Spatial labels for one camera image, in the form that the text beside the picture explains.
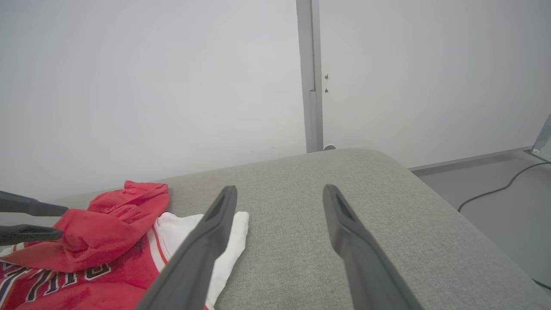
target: white backdrop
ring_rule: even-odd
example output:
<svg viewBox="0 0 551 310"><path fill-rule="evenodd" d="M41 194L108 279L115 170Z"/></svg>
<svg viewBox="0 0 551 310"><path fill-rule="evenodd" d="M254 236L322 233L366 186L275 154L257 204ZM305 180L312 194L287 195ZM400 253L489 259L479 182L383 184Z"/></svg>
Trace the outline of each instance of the white backdrop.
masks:
<svg viewBox="0 0 551 310"><path fill-rule="evenodd" d="M1 0L0 46L0 190L306 152L294 0Z"/></svg>
<svg viewBox="0 0 551 310"><path fill-rule="evenodd" d="M551 2L320 0L323 139L408 168L532 146Z"/></svg>

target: black cable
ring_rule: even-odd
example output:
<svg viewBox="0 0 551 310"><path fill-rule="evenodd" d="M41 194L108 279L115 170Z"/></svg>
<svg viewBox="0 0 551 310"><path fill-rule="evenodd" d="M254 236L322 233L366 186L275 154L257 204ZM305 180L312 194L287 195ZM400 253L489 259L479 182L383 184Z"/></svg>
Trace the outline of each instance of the black cable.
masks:
<svg viewBox="0 0 551 310"><path fill-rule="evenodd" d="M490 194L496 193L496 192L498 192L498 191L500 191L500 190L504 190L504 189L510 187L511 184L513 184L513 182L515 181L516 177L517 177L519 174L523 173L524 171L526 171L526 170L528 170L528 169L530 169L530 168L533 168L533 167L535 167L535 166L545 165L545 164L551 164L551 163L539 163L539 164L531 165L531 166L528 167L528 168L522 169L519 173L517 173L517 174L511 179L511 181L509 182L509 184L507 184L507 186L504 186L504 187L502 187L502 188L500 188L500 189L496 189L496 190L493 190L493 191L489 191L489 192L487 192L487 193L483 193L483 194L481 194L481 195L478 195L478 196L476 196L476 197L473 197L473 198L471 198L471 199L465 201L464 203L461 204L461 206L459 206L459 208L457 209L457 212L461 212L461 209L463 209L463 206L464 206L464 205L468 204L469 202L471 202L471 201L473 201L473 200L475 200L475 199L478 199L478 198L480 198L480 197L482 197L482 196L486 196L486 195L490 195Z"/></svg>
<svg viewBox="0 0 551 310"><path fill-rule="evenodd" d="M547 162L547 163L539 163L539 164L531 165L531 166L528 167L528 168L522 169L519 173L517 173L517 174L511 179L511 181L509 182L509 184L507 184L507 186L504 186L504 187L502 187L502 188L500 188L500 189L496 189L496 190L493 190L493 191L489 191L489 192L487 192L487 193L483 193L483 194L481 194L481 195L478 195L478 196L476 196L476 197L473 197L473 198L471 198L471 199L465 201L464 203L461 204L461 206L459 206L459 208L457 209L457 212L461 212L461 209L463 208L464 205L468 204L469 202L471 202L471 201L473 201L473 200L475 200L475 199L478 199L478 198L480 198L480 197L482 197L482 196L486 196L486 195L493 194L493 193L495 193L495 192L498 192L498 191L500 191L500 190L504 190L504 189L510 187L511 184L513 184L513 182L515 181L516 177L517 177L519 174L523 173L524 171L526 171L526 170L528 170L528 169L530 169L530 168L532 168L532 167L539 166L539 165L545 165L545 164L551 164L551 163L549 163L549 162ZM551 290L551 286L548 286L548 285L546 285L546 284L543 284L543 283L539 282L539 281L536 280L536 279L532 279L532 280L534 280L534 282L535 282L537 285L541 285L541 286L547 288L548 290Z"/></svg>

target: gray fabric surface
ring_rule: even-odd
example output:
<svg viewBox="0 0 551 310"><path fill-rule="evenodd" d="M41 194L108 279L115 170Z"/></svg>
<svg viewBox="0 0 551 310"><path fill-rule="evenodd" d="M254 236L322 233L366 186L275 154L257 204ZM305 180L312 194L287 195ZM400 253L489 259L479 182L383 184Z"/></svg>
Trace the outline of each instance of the gray fabric surface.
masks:
<svg viewBox="0 0 551 310"><path fill-rule="evenodd" d="M168 211L203 213L225 185L250 213L246 249L217 310L352 309L328 239L325 184L340 188L425 309L549 309L551 299L410 171L379 152L339 149L162 180ZM86 208L97 193L57 200Z"/></svg>

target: white fabric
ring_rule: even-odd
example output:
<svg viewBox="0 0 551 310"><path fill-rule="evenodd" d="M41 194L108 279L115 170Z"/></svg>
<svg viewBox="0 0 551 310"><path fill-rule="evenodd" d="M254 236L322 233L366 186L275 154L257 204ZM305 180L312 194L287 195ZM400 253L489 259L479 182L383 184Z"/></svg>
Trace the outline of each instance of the white fabric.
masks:
<svg viewBox="0 0 551 310"><path fill-rule="evenodd" d="M155 229L158 234L160 247L166 259L170 259L178 250L178 247L196 227L202 217L202 214L177 217L172 213L165 212L155 221L153 229ZM224 289L224 286L226 286L226 282L230 277L235 262L243 250L245 250L245 239L248 231L249 214L247 212L237 212L234 216L233 224L231 225L230 238L226 251L222 253L214 263L207 293L207 301L205 302L209 309L212 309L212 305L216 303L218 296Z"/></svg>

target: floor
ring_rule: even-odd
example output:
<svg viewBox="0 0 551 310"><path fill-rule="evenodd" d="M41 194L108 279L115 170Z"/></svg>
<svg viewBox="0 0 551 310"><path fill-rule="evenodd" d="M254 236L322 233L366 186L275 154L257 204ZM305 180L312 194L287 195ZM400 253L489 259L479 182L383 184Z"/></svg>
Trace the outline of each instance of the floor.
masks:
<svg viewBox="0 0 551 310"><path fill-rule="evenodd" d="M414 174L457 209L465 200L507 185L516 173L540 162L515 152ZM551 164L525 171L508 189L466 204L461 214L528 276L551 286Z"/></svg>

